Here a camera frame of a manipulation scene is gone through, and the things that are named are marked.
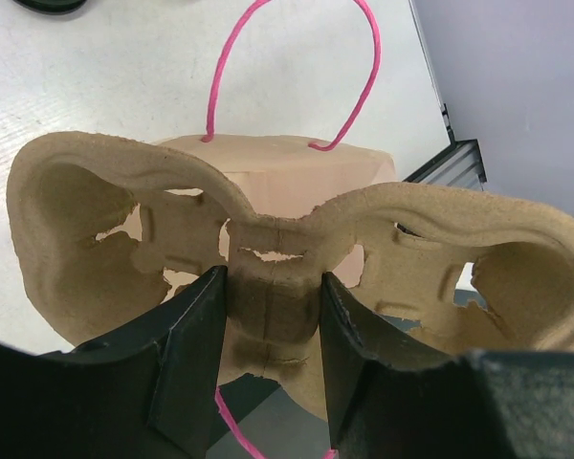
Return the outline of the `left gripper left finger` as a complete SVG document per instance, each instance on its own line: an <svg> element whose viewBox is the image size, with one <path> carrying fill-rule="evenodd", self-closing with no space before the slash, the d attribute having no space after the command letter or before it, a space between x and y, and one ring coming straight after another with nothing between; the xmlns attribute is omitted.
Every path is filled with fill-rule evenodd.
<svg viewBox="0 0 574 459"><path fill-rule="evenodd" d="M0 458L202 458L227 270L69 353L0 343Z"/></svg>

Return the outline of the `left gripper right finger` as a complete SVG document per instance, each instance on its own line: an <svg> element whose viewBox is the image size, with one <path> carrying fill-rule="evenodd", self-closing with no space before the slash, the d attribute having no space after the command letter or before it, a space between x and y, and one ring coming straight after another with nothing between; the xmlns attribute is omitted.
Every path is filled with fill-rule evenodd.
<svg viewBox="0 0 574 459"><path fill-rule="evenodd" d="M574 353L452 357L320 287L330 442L342 458L574 458Z"/></svg>

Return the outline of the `single brown pulp cup carrier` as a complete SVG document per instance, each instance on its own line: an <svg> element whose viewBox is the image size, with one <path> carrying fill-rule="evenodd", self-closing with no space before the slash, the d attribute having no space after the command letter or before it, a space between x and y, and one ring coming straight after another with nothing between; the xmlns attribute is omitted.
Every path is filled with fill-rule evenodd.
<svg viewBox="0 0 574 459"><path fill-rule="evenodd" d="M320 284L356 247L353 295L415 322L449 355L473 348L574 350L574 218L482 191L388 183L263 215L210 153L293 154L292 137L183 137L162 144L82 132L15 156L11 240L34 308L73 345L161 304L165 271L228 268L221 383L278 382L323 417Z"/></svg>

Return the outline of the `pink cream paper gift bag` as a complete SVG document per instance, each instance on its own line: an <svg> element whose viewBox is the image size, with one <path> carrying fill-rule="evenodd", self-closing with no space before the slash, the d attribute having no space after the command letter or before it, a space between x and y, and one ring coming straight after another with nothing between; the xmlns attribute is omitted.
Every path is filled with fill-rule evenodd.
<svg viewBox="0 0 574 459"><path fill-rule="evenodd" d="M279 382L318 417L326 414L320 359L320 284L324 273L358 279L364 248L353 237L316 237L304 220L344 193L395 178L383 152L293 136L184 136L143 144L127 161L143 242L127 281L131 311L158 305L165 271L229 267L228 315L220 378L245 373Z"/></svg>

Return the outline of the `stack of black lids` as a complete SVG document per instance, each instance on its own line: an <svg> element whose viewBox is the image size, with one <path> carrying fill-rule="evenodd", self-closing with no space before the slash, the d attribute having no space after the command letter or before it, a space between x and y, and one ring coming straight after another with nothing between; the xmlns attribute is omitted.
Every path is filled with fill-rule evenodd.
<svg viewBox="0 0 574 459"><path fill-rule="evenodd" d="M43 14L67 14L81 8L86 0L15 0L30 11Z"/></svg>

